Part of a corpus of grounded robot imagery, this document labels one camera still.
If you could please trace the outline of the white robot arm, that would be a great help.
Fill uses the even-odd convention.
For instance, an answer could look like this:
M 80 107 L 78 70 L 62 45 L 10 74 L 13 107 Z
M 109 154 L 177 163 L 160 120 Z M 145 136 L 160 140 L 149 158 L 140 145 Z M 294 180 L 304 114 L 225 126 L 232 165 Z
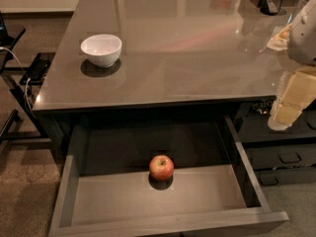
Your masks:
M 282 131 L 291 127 L 316 99 L 316 0 L 309 0 L 293 21 L 268 42 L 268 48 L 287 50 L 299 63 L 290 76 L 279 79 L 268 126 Z

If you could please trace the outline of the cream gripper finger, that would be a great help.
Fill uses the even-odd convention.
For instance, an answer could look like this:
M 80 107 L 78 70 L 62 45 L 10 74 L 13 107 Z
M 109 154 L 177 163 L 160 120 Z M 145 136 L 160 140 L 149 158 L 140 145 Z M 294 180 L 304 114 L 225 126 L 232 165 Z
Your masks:
M 283 73 L 279 79 L 268 127 L 275 131 L 288 129 L 315 99 L 314 66 L 302 66 L 292 73 Z

